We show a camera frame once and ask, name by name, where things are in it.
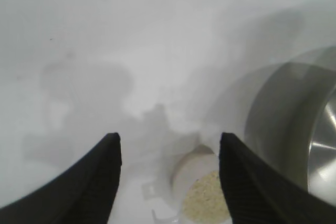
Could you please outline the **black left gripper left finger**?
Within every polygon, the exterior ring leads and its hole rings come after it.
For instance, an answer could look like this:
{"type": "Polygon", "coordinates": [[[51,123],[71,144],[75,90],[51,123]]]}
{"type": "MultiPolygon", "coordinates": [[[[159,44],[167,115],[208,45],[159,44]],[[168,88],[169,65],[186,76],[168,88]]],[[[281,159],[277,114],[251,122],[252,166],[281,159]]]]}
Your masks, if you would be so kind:
{"type": "Polygon", "coordinates": [[[121,139],[108,133],[84,157],[1,208],[1,223],[107,223],[119,188],[121,139]]]}

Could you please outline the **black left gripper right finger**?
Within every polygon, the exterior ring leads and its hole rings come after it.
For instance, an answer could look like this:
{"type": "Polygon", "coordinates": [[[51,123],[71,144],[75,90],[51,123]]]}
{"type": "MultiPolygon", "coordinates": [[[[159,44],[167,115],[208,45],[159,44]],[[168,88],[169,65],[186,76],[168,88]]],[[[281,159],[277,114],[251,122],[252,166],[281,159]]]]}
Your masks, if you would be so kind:
{"type": "Polygon", "coordinates": [[[222,133],[219,178],[233,223],[335,223],[335,207],[301,189],[222,133]]]}

